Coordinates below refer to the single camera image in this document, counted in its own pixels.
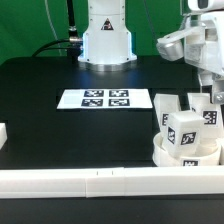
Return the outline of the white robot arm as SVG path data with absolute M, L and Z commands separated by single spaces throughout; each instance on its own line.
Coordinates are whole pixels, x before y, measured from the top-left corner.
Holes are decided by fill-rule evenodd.
M 212 102 L 224 104 L 224 0 L 180 0 L 179 30 L 159 38 L 157 50 L 169 61 L 184 59 L 198 68 L 202 86 L 212 87 Z M 116 71 L 137 60 L 125 24 L 125 0 L 88 0 L 89 25 L 82 40 L 81 65 Z

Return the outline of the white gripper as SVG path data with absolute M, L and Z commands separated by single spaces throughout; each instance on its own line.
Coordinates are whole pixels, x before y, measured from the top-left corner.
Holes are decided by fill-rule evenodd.
M 224 11 L 213 11 L 190 16 L 186 28 L 194 32 L 184 38 L 185 62 L 195 67 L 224 76 Z M 212 74 L 198 74 L 200 91 L 210 93 L 212 102 L 224 104 L 224 79 L 212 80 Z

